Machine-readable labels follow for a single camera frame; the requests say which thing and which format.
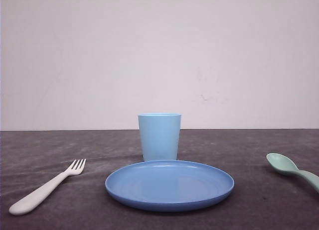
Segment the mint green plastic spoon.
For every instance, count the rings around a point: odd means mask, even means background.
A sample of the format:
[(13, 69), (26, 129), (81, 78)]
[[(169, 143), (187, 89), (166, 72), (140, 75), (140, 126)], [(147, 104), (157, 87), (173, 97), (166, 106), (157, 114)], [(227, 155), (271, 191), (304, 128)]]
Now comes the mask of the mint green plastic spoon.
[(319, 192), (319, 177), (312, 172), (300, 170), (290, 158), (279, 153), (268, 153), (266, 159), (279, 174), (298, 175)]

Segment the white plastic fork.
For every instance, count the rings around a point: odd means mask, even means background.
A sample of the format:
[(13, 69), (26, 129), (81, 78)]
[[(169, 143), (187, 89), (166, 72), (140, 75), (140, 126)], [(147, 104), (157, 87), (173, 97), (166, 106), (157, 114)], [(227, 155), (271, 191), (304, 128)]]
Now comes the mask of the white plastic fork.
[(33, 211), (67, 177), (80, 175), (84, 170), (85, 163), (86, 159), (74, 160), (65, 171), (13, 204), (9, 208), (9, 213), (18, 216)]

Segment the blue plastic plate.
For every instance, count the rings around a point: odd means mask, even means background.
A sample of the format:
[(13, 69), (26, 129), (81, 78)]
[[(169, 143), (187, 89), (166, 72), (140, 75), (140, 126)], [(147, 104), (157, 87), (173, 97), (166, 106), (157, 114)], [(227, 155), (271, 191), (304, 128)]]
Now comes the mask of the blue plastic plate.
[(131, 164), (105, 181), (107, 192), (119, 203), (153, 212), (204, 209), (225, 200), (234, 185), (233, 178), (221, 169), (181, 160)]

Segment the light blue plastic cup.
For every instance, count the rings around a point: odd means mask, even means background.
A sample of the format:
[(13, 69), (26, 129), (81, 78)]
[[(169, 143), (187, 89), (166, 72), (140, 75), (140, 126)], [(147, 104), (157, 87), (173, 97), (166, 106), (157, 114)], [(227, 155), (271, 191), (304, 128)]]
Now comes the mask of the light blue plastic cup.
[(144, 161), (177, 160), (181, 114), (138, 115)]

